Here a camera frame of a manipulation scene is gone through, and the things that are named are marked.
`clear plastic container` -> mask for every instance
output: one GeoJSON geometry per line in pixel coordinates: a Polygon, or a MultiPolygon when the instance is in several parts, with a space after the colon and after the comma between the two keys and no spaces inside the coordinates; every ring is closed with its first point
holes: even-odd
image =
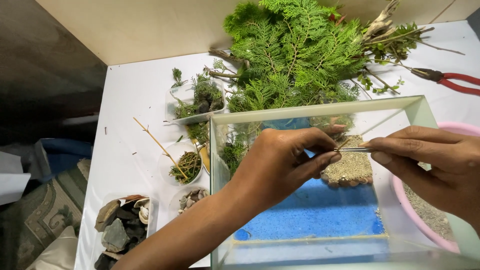
{"type": "MultiPolygon", "coordinates": [[[[175,162],[178,162],[180,160],[180,157],[182,157],[182,155],[185,152],[196,152],[197,151],[196,147],[193,144],[184,143],[184,142],[174,143],[174,144],[168,146],[167,148],[165,148],[165,150],[175,160],[175,162]]],[[[198,179],[200,179],[200,176],[202,175],[202,173],[204,171],[204,167],[203,167],[204,160],[203,160],[202,155],[199,154],[199,156],[200,156],[200,160],[202,162],[200,172],[195,177],[195,179],[193,179],[188,184],[180,184],[177,181],[175,181],[174,176],[169,175],[170,168],[172,166],[174,166],[174,164],[173,164],[172,160],[163,151],[162,151],[162,154],[160,155],[160,158],[158,159],[158,171],[159,171],[160,175],[162,176],[163,180],[167,184],[174,185],[174,186],[190,185],[190,184],[194,183],[195,181],[197,181],[198,179]]]]}
{"type": "MultiPolygon", "coordinates": [[[[131,193],[112,193],[112,194],[108,194],[108,195],[105,196],[105,198],[103,199],[103,202],[102,202],[102,207],[105,206],[107,203],[109,203],[112,200],[120,199],[120,198],[130,196],[130,195],[136,195],[136,194],[140,194],[142,196],[150,198],[150,207],[148,209],[148,224],[147,224],[147,238],[148,238],[152,234],[156,233],[156,231],[157,231],[156,224],[157,224],[157,220],[158,220],[158,210],[159,210],[158,199],[152,197],[151,195],[149,195],[147,193],[134,193],[134,194],[131,194],[131,193]]],[[[120,201],[121,201],[121,205],[123,205],[125,203],[125,200],[120,200],[120,201]]],[[[90,269],[91,270],[95,270],[94,264],[95,264],[96,260],[98,259],[100,254],[102,254],[102,251],[106,250],[105,247],[102,245],[102,242],[101,242],[103,233],[99,233],[96,230],[95,230],[95,232],[96,232],[96,237],[95,237],[95,240],[94,240],[94,243],[93,243],[92,257],[90,259],[90,266],[91,266],[90,269]]]]}
{"type": "Polygon", "coordinates": [[[214,114],[223,113],[227,107],[227,101],[225,100],[225,88],[224,82],[220,79],[212,79],[205,82],[205,84],[215,85],[218,90],[222,93],[223,108],[220,110],[215,110],[212,112],[206,112],[202,114],[196,114],[185,118],[177,119],[175,115],[175,108],[178,107],[178,101],[173,97],[180,99],[183,102],[193,103],[194,88],[193,84],[184,84],[180,87],[171,88],[165,94],[165,118],[170,123],[175,123],[179,125],[189,125],[199,122],[208,121],[210,117],[214,114]]]}
{"type": "Polygon", "coordinates": [[[193,185],[189,185],[189,186],[186,186],[184,188],[182,188],[179,192],[177,192],[172,200],[170,201],[170,204],[168,205],[168,220],[169,221],[172,221],[174,218],[176,218],[178,215],[179,215],[179,209],[180,209],[180,199],[189,194],[192,190],[196,189],[196,188],[202,188],[206,191],[208,191],[208,193],[210,193],[210,190],[204,186],[201,186],[201,185],[196,185],[196,184],[193,184],[193,185]]]}
{"type": "MultiPolygon", "coordinates": [[[[424,96],[215,115],[210,119],[211,193],[230,180],[221,155],[232,134],[245,131],[239,140],[251,144],[267,127],[317,127],[326,133],[347,127],[344,136],[361,135],[367,141],[409,125],[437,128],[424,96]]],[[[369,154],[362,155],[369,163],[369,154]]],[[[356,270],[480,267],[476,260],[434,247],[403,212],[390,188],[389,172],[376,162],[368,166],[373,185],[333,188],[322,180],[307,181],[215,249],[212,269],[332,269],[332,264],[335,269],[356,270]]],[[[460,253],[480,254],[480,241],[471,226],[447,217],[460,253]]]]}

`glass aquarium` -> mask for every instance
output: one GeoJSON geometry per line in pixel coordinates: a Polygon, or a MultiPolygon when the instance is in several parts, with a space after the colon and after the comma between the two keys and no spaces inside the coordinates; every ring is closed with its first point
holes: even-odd
{"type": "MultiPolygon", "coordinates": [[[[339,145],[387,136],[409,125],[437,128],[424,96],[228,113],[210,119],[211,183],[218,192],[265,128],[316,127],[339,145]]],[[[462,255],[418,243],[392,211],[388,179],[366,153],[342,153],[322,179],[307,181],[236,231],[212,253],[212,269],[480,268],[480,241],[448,215],[462,255]]]]}

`person's right hand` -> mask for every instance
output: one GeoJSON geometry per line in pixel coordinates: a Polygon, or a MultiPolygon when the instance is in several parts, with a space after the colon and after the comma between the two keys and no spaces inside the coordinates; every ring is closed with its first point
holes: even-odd
{"type": "Polygon", "coordinates": [[[409,126],[360,144],[372,159],[432,206],[454,214],[480,233],[480,137],[409,126]],[[425,171],[417,163],[432,166],[425,171]]]}

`wooden wall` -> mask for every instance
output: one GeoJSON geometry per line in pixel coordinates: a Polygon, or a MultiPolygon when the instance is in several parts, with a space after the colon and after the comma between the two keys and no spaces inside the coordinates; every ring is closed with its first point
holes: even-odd
{"type": "MultiPolygon", "coordinates": [[[[225,16],[247,0],[37,0],[108,65],[226,49],[225,16]]],[[[373,20],[385,0],[319,0],[345,4],[347,18],[373,20]]],[[[402,0],[397,24],[465,20],[480,0],[402,0]]]]}
{"type": "Polygon", "coordinates": [[[0,1],[0,126],[99,111],[106,72],[35,0],[0,1]]]}

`white table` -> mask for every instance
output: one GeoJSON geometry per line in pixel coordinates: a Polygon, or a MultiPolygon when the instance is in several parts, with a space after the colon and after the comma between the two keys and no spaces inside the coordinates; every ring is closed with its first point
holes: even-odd
{"type": "MultiPolygon", "coordinates": [[[[447,49],[461,51],[466,56],[440,51],[419,44],[413,50],[407,66],[431,68],[442,72],[480,76],[480,42],[466,21],[434,24],[432,37],[425,41],[447,49]]],[[[102,106],[93,152],[92,166],[86,192],[84,214],[76,255],[75,269],[90,270],[97,258],[92,258],[92,246],[96,238],[94,229],[98,210],[107,194],[151,194],[159,199],[160,210],[157,228],[168,223],[168,205],[180,189],[163,182],[156,173],[160,147],[143,132],[132,119],[136,117],[164,147],[186,135],[184,127],[164,123],[164,98],[167,89],[174,83],[171,69],[183,71],[183,79],[190,79],[204,65],[211,66],[215,57],[208,53],[173,57],[168,59],[110,66],[107,72],[102,106]]],[[[375,65],[372,71],[383,80],[394,84],[400,76],[405,85],[398,90],[401,96],[425,95],[438,122],[463,122],[480,126],[480,97],[455,92],[432,81],[421,79],[402,67],[375,65]]],[[[380,86],[374,78],[375,85],[380,86]]],[[[389,98],[391,94],[372,98],[389,98]]],[[[368,99],[362,93],[360,99],[368,99]]],[[[402,226],[417,242],[432,243],[409,221],[389,188],[389,174],[372,164],[378,196],[391,197],[390,209],[402,220],[402,226]]],[[[204,173],[200,185],[209,186],[209,176],[204,173]]],[[[209,266],[209,258],[202,259],[194,267],[209,266]]]]}

